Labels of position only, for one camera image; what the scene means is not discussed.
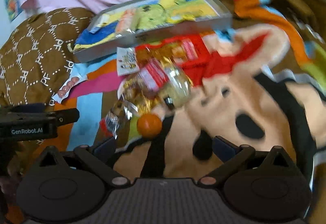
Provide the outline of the colourful cartoon blanket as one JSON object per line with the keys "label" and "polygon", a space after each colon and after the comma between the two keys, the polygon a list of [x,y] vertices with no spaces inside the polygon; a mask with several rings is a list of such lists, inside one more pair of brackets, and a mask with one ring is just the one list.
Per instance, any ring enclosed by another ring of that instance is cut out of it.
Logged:
{"label": "colourful cartoon blanket", "polygon": [[223,163],[215,136],[258,151],[281,145],[314,185],[309,223],[325,223],[325,1],[221,1],[234,29],[204,34],[210,61],[186,71],[195,97],[157,109],[152,140],[131,127],[110,165],[131,180],[197,180]]}

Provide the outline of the small orange fruit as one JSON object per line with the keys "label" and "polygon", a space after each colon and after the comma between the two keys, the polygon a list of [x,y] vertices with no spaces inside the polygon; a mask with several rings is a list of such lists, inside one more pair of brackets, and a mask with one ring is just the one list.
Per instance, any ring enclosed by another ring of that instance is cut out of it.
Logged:
{"label": "small orange fruit", "polygon": [[153,113],[145,113],[137,120],[137,132],[144,138],[155,138],[162,130],[161,119]]}

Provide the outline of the orange cracker packet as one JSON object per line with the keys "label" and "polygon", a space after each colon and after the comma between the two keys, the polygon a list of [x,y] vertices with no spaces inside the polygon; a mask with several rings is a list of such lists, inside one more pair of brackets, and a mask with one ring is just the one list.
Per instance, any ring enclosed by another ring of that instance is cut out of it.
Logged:
{"label": "orange cracker packet", "polygon": [[127,9],[123,12],[117,26],[115,33],[116,34],[126,34],[126,33],[133,33],[137,21],[137,9],[131,8]]}

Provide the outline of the clear bag of nuts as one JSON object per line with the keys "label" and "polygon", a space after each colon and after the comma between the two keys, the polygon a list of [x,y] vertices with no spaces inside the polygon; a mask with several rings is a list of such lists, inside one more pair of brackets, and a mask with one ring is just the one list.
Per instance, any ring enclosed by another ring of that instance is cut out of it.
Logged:
{"label": "clear bag of nuts", "polygon": [[169,111],[182,107],[191,97],[191,87],[190,78],[180,66],[167,59],[162,62],[152,59],[126,78],[118,101],[101,119],[99,126],[107,137],[114,138],[118,138],[131,121],[136,123],[137,130],[138,118],[153,113],[156,106]]}

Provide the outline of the red tofu snack packet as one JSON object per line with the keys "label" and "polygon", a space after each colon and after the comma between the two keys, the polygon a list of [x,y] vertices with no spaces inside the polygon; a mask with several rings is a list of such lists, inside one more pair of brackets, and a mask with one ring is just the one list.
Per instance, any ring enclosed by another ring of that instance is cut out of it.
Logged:
{"label": "red tofu snack packet", "polygon": [[131,48],[117,49],[117,73],[119,76],[130,75],[144,68],[152,59],[162,62],[170,60],[190,77],[195,85],[203,78],[232,71],[235,64],[246,59],[247,42],[239,45],[217,43],[213,50],[208,49],[202,37],[197,34],[176,36],[164,39],[158,44],[143,44]]}

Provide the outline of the grey tray with cartoon drawing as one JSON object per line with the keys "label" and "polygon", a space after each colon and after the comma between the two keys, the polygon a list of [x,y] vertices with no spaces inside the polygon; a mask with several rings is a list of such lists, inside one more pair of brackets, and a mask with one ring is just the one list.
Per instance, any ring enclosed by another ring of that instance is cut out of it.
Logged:
{"label": "grey tray with cartoon drawing", "polygon": [[[116,26],[127,9],[137,9],[133,33],[116,34]],[[227,30],[231,12],[219,0],[131,0],[99,12],[72,47],[82,62],[108,56],[118,47],[138,46],[176,35]]]}

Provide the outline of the white sausage snack packet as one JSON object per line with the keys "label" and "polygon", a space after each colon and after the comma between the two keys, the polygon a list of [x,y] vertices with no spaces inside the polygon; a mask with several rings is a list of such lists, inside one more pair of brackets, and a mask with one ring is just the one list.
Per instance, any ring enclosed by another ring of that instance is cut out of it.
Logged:
{"label": "white sausage snack packet", "polygon": [[72,77],[69,77],[68,80],[64,82],[62,87],[59,88],[58,92],[52,96],[52,99],[60,104],[69,96],[69,93],[73,87],[86,80],[88,80],[87,75],[82,76],[79,73],[73,75]]}

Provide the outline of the colourful wall poster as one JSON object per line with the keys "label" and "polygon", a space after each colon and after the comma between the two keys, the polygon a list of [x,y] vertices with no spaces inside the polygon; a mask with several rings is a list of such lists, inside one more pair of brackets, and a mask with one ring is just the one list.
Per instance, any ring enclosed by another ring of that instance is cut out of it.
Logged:
{"label": "colourful wall poster", "polygon": [[21,8],[19,0],[4,0],[4,2],[8,18],[12,22],[23,12],[23,9]]}

